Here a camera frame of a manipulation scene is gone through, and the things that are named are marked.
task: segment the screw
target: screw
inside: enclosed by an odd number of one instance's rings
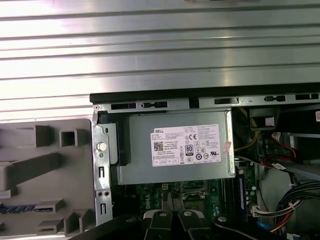
[[[226,217],[224,217],[224,216],[220,216],[220,217],[218,217],[218,221],[219,222],[226,222],[227,221],[227,218]]]
[[[100,152],[107,150],[107,147],[108,147],[107,144],[102,141],[98,142],[98,144],[96,145],[96,149]]]
[[[190,212],[190,211],[185,211],[185,212],[183,213],[183,215],[185,215],[186,217],[190,217],[190,216],[192,215],[192,212]]]
[[[130,218],[128,218],[127,220],[125,220],[126,222],[128,222],[128,223],[132,223],[132,222],[134,222],[136,219],[134,218],[134,217],[130,217]]]

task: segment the yellow wire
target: yellow wire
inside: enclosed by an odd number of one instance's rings
[[[283,228],[283,227],[286,225],[286,223],[287,223],[288,221],[289,221],[289,218],[288,218],[288,220],[287,220],[287,221],[285,221],[285,222],[284,222],[284,223],[282,223],[281,225],[279,225],[279,226],[275,227],[274,229],[271,229],[269,232],[274,233],[275,231],[277,231],[277,230],[279,230],[279,229]]]
[[[239,110],[240,110],[246,117],[248,117],[248,114],[247,114],[246,110],[244,110],[242,107],[239,107]],[[256,124],[255,120],[253,120],[252,118],[251,118],[251,124],[252,124],[253,127],[255,127],[255,128],[257,127],[257,124]],[[253,138],[252,138],[251,141],[249,141],[248,143],[246,143],[245,145],[243,145],[243,146],[241,146],[241,147],[235,148],[234,150],[235,150],[235,151],[239,151],[239,150],[247,149],[247,148],[251,147],[251,146],[252,146],[253,144],[255,144],[255,142],[258,140],[258,137],[259,137],[259,132],[258,132],[258,131],[255,131],[255,132],[254,132],[254,136],[253,136]]]

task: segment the motherboard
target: motherboard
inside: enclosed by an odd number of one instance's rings
[[[247,221],[250,205],[257,204],[255,166],[249,162],[240,162],[236,172],[236,177],[229,179],[233,182],[233,189],[225,189],[223,179],[117,186],[112,194],[113,215],[116,217],[130,213],[143,218],[147,211],[162,209],[163,194],[171,193],[173,196],[180,196],[185,210],[200,211],[209,221],[227,214],[230,205],[235,216]]]

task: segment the metal side panel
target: metal side panel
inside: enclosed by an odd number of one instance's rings
[[[319,15],[318,0],[2,0],[0,121],[89,118],[92,93],[318,83]]]

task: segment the white label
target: white label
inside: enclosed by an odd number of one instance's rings
[[[273,139],[275,139],[276,141],[280,142],[280,136],[281,136],[281,132],[275,131],[274,133],[272,133],[271,137]]]
[[[150,136],[154,167],[221,162],[218,125],[155,128]]]
[[[320,122],[320,111],[316,111],[316,112],[315,112],[315,120],[316,120],[317,122]]]
[[[286,168],[282,166],[280,163],[272,163],[272,166],[274,166],[278,170],[285,170]]]

